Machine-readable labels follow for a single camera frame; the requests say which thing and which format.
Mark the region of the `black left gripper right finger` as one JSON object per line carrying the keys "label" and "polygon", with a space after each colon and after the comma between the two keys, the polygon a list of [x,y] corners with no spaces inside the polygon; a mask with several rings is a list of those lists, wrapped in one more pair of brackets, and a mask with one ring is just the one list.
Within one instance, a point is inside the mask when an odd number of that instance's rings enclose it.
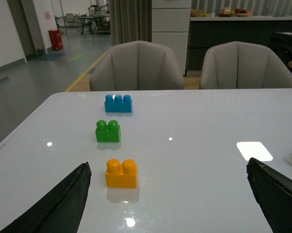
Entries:
{"label": "black left gripper right finger", "polygon": [[292,180],[263,162],[250,158],[247,179],[274,233],[292,233]]}

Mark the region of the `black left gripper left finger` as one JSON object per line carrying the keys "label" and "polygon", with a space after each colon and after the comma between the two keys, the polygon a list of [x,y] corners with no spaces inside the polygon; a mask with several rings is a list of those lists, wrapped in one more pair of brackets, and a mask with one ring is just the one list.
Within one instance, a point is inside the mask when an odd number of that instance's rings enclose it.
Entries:
{"label": "black left gripper left finger", "polygon": [[76,233],[91,182],[89,163],[82,163],[2,233]]}

